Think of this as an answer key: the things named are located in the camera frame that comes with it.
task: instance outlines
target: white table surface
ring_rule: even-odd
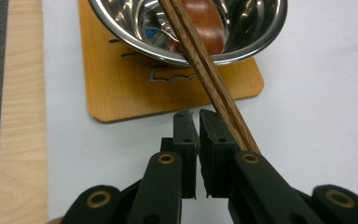
[[[43,0],[48,208],[64,215],[84,190],[124,189],[144,174],[173,113],[101,124],[86,107],[77,1]],[[280,35],[255,56],[265,88],[239,100],[263,155],[294,188],[358,194],[358,1],[289,1]],[[199,108],[194,111],[198,124]],[[229,223],[227,200],[184,200],[182,223]]]

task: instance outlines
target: chopsticks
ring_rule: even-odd
[[[221,115],[242,151],[260,153],[240,110],[213,63],[181,0],[159,0],[214,109]]]

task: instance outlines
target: black plastic part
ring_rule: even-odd
[[[209,110],[200,111],[200,164],[208,195],[227,198],[231,188],[229,167],[240,151],[223,119]]]
[[[188,110],[173,116],[173,138],[161,139],[161,151],[173,151],[183,161],[183,198],[196,198],[197,155],[200,148],[199,135]]]
[[[326,223],[358,224],[358,195],[333,185],[313,190],[311,204]]]
[[[120,192],[121,203],[116,211],[113,223],[127,223],[132,209],[132,204],[136,193],[138,192],[138,188],[141,185],[141,181],[142,180],[135,182]]]
[[[241,194],[241,189],[233,186],[228,198],[228,211],[234,224],[257,223],[246,200]]]
[[[109,186],[93,187],[80,194],[62,224],[111,224],[120,201],[118,189]]]
[[[132,205],[128,224],[180,223],[182,212],[182,159],[159,152],[147,164]]]
[[[257,223],[322,223],[263,156],[241,151],[234,161],[234,178]]]

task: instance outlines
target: stainless steel bowl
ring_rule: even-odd
[[[131,48],[165,63],[189,66],[168,50],[174,38],[158,0],[89,0],[102,23]],[[225,48],[216,65],[237,63],[265,48],[283,27],[286,0],[213,0],[225,26]]]

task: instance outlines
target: wooden board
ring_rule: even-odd
[[[0,224],[47,221],[42,3],[11,0],[0,126]]]
[[[98,20],[88,0],[78,0],[89,113],[99,121],[117,121],[151,116],[210,103],[198,79],[150,82],[156,77],[190,76],[191,68],[164,67],[130,49]],[[264,80],[251,58],[219,67],[234,99],[256,96]]]

